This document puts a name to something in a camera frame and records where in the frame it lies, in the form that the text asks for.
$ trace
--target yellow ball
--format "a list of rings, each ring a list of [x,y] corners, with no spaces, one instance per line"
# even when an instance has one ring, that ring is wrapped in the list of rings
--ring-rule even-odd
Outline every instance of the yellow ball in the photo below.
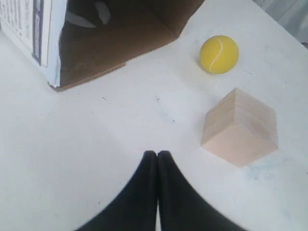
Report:
[[[218,35],[209,38],[200,50],[201,66],[212,74],[230,71],[239,59],[239,49],[229,37]]]

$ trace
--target wooden block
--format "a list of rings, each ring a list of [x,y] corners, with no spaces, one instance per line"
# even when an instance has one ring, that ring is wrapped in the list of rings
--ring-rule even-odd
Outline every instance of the wooden block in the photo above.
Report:
[[[276,113],[234,89],[206,114],[204,148],[242,167],[278,149]]]

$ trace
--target cardboard box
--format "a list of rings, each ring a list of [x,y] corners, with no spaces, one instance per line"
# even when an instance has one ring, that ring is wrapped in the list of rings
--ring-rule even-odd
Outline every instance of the cardboard box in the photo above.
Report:
[[[48,5],[51,0],[27,1],[32,1],[35,6],[38,1]],[[89,2],[94,0],[70,0],[69,4],[77,9],[83,9],[83,15],[92,17],[96,12],[84,7],[84,4]],[[51,28],[48,31],[49,36],[46,36],[47,32],[41,30],[41,37],[49,38],[48,49],[42,48],[42,50],[54,52],[58,49],[58,55],[49,53],[47,65],[42,65],[42,62],[35,65],[58,90],[100,77],[124,66],[126,61],[136,56],[174,41],[204,0],[104,0],[104,2],[110,10],[111,21],[108,25],[96,28],[80,27],[65,21],[66,8],[63,10],[63,3],[60,5],[61,3],[54,1],[50,15],[42,17],[43,22],[46,25],[50,24]],[[34,11],[34,22],[37,17],[38,14]],[[60,38],[58,44],[55,44],[56,38]]]

